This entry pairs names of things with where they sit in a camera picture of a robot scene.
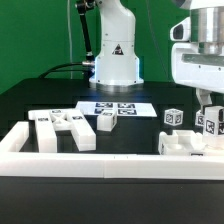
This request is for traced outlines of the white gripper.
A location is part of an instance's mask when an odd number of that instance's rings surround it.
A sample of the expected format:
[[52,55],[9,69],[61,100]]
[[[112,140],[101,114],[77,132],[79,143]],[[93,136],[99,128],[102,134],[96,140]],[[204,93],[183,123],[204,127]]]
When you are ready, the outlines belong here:
[[201,54],[199,44],[190,41],[189,17],[170,30],[175,42],[171,50],[172,77],[177,84],[197,88],[200,112],[212,105],[211,92],[224,93],[224,46],[220,55]]

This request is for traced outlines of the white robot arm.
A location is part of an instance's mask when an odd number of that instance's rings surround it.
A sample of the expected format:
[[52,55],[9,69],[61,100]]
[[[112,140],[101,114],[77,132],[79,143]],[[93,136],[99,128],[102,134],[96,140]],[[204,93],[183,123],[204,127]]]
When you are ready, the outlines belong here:
[[[194,87],[200,105],[210,94],[224,94],[224,0],[173,0],[190,15],[170,30],[172,77]],[[120,0],[96,0],[101,16],[101,51],[90,86],[126,91],[143,84],[134,52],[135,16]]]

